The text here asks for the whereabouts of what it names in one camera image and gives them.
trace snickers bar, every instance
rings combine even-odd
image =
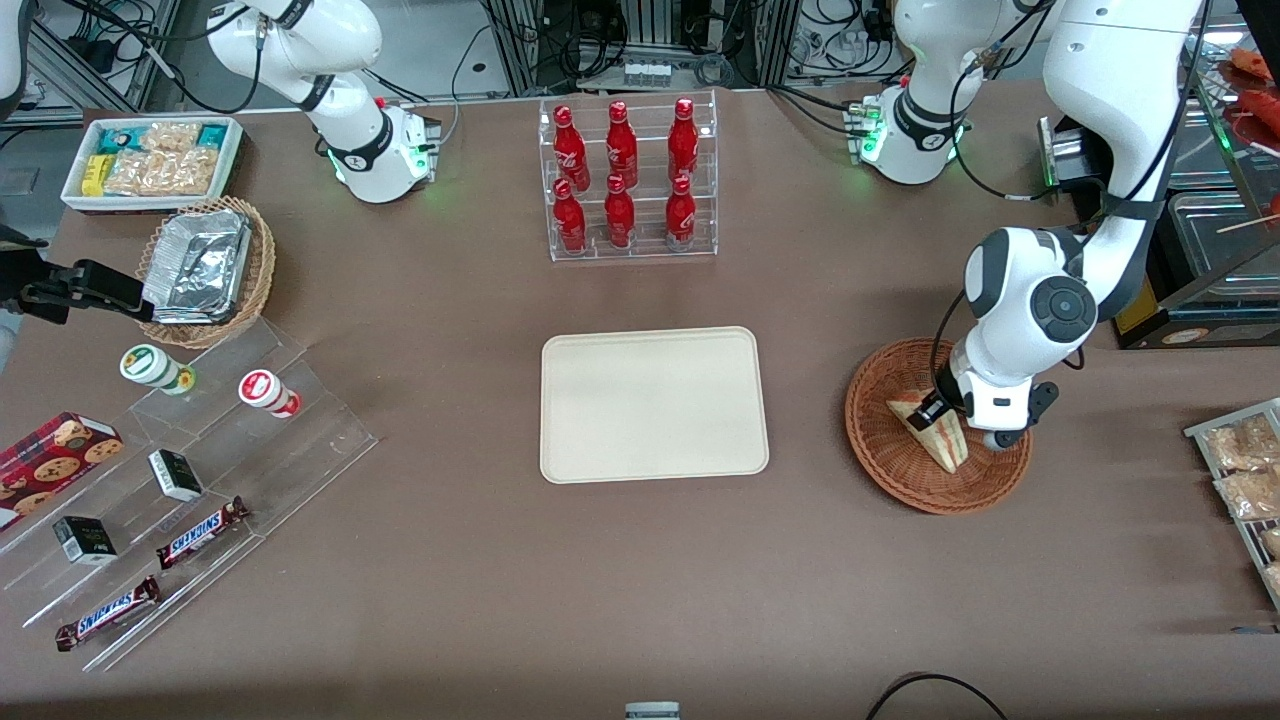
[[[221,534],[223,530],[230,528],[246,515],[248,515],[248,509],[244,507],[244,502],[237,495],[230,502],[219,507],[218,512],[205,518],[198,525],[178,536],[178,539],[157,550],[156,556],[160,557],[160,569],[168,570],[173,568],[179,560],[207,544],[209,541]]]
[[[81,618],[79,623],[68,623],[67,625],[58,628],[58,637],[54,638],[58,643],[58,651],[67,652],[88,639],[88,637],[93,633],[113,623],[118,623],[122,618],[134,610],[148,603],[159,602],[160,585],[156,584],[156,579],[154,577],[147,575],[147,578],[142,580],[141,585]]]

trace acrylic bottle rack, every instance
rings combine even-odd
[[[690,256],[716,255],[719,249],[717,201],[717,110],[713,92],[636,94],[620,96],[627,102],[627,115],[636,132],[640,155],[640,182],[630,190],[636,209],[636,232],[631,247],[620,250],[609,243],[604,218],[604,199],[608,196],[605,178],[609,161],[604,138],[609,132],[609,101],[618,97],[576,95],[543,100],[539,108],[538,150],[543,164],[543,202],[547,206],[547,237],[553,261],[591,263],[593,260],[680,260]],[[690,195],[698,206],[694,215],[694,238],[689,249],[675,252],[667,246],[667,199],[671,197],[671,178],[667,174],[667,135],[675,120],[676,100],[694,101],[694,124],[698,127],[698,168],[694,172]],[[573,111],[573,126],[586,143],[586,165],[591,184],[577,193],[586,214],[586,252],[570,255],[556,232],[552,206],[552,183],[559,177],[556,165],[556,123],[552,110],[567,105]]]

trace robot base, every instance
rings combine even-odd
[[[945,128],[937,128],[924,138],[931,150],[920,150],[915,140],[901,127],[893,111],[893,104],[901,87],[891,87],[879,95],[868,95],[861,105],[845,111],[845,128],[850,132],[865,133],[865,137],[849,138],[849,156],[855,165],[867,164],[884,177],[902,184],[923,184],[942,174],[942,169],[955,158]],[[964,135],[964,127],[956,128],[956,138]]]
[[[343,168],[330,152],[334,170],[351,193],[365,202],[390,202],[419,183],[435,181],[440,158],[440,126],[428,126],[402,108],[384,108],[392,120],[392,141],[367,170]]]

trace aluminum foil container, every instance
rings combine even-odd
[[[151,255],[142,297],[163,324],[221,324],[236,315],[253,224],[234,210],[175,215]]]

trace clear acrylic shelf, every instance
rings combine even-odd
[[[698,205],[694,219],[694,240],[689,250],[673,252],[667,247],[667,199],[671,196],[671,178],[667,176],[667,133],[675,120],[676,100],[694,101],[694,124],[698,126],[698,169],[692,176],[690,195]],[[616,97],[576,95],[543,100],[539,108],[538,150],[541,159],[543,204],[547,208],[547,237],[553,261],[590,263],[593,260],[680,260],[716,255],[719,250],[719,223],[717,200],[719,196],[717,164],[717,110],[713,92],[637,94],[622,96],[627,102],[627,115],[636,131],[640,155],[640,183],[631,188],[636,209],[636,237],[627,250],[618,250],[608,240],[604,218],[604,199],[608,195],[605,178],[609,163],[604,138],[609,132],[609,101]],[[591,186],[577,195],[586,214],[586,252],[564,252],[556,232],[552,206],[552,183],[559,177],[556,165],[556,123],[552,110],[568,105],[573,110],[573,126],[586,143],[586,167],[591,172]]]
[[[302,359],[302,347],[266,320],[207,350],[191,366],[197,374],[192,392],[170,397],[151,391],[136,402],[115,421],[128,443],[115,462],[45,503],[41,516],[28,519],[0,550],[4,602],[24,628],[49,638],[50,652],[56,652],[59,626],[156,577],[159,605],[67,653],[68,662],[86,671],[111,667],[378,443],[325,389]],[[274,372],[302,396],[297,415],[278,419],[239,401],[236,384],[255,368]],[[147,462],[160,447],[187,456],[205,487],[200,500],[184,503],[160,492]],[[251,515],[161,571],[156,548],[237,495]],[[68,562],[50,527],[63,515],[102,520],[119,557],[97,568]]]

